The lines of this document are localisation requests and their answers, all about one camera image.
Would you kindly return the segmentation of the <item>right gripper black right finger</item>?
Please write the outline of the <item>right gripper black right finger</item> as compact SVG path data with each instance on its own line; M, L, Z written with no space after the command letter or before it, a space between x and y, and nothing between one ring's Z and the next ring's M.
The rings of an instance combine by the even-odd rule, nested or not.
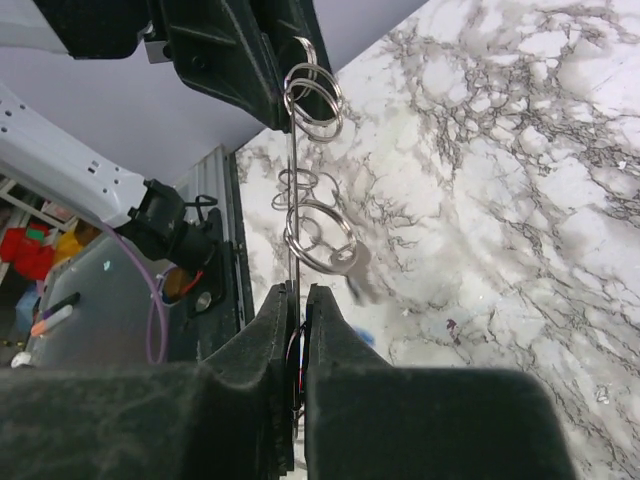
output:
M505 369L395 367L307 300L305 459L312 479L572 479L550 399Z

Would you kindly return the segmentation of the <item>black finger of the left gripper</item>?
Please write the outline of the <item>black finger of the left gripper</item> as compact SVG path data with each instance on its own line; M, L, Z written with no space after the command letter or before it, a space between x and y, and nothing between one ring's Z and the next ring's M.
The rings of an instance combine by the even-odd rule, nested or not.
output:
M282 75L247 1L162 1L171 60L189 88L287 128Z
M250 1L259 67L251 100L273 100L275 82L302 62L326 66L324 43L312 1Z

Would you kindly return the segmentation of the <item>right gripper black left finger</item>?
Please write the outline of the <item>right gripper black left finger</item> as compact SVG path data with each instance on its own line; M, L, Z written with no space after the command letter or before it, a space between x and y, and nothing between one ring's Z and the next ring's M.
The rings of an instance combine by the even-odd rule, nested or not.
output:
M277 479L294 465L288 289L199 362L1 375L5 479Z

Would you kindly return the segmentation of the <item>perforated metal ring disc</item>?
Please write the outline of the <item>perforated metal ring disc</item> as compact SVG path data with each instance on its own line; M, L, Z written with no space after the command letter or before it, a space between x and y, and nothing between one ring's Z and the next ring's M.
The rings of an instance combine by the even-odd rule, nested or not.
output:
M292 352L294 353L294 399L293 399L293 438L298 438L299 420L303 414L301 395L301 296L300 296L300 261L294 253L294 243L299 240L298 214L298 168L296 149L296 94L294 88L301 86L295 79L285 79L284 100L290 116L289 156L288 156L288 249L289 249L289 280L294 297L295 328L292 337Z

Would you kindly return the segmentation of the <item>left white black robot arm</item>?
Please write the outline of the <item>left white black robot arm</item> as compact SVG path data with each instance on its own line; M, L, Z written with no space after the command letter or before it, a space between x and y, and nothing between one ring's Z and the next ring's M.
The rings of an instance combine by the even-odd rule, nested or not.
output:
M144 45L189 88L288 131L284 88L300 63L329 67L310 1L5 1L1 43L119 60ZM187 222L171 187L117 165L1 91L1 170L80 217L115 230L149 259L189 271L214 257L216 239Z

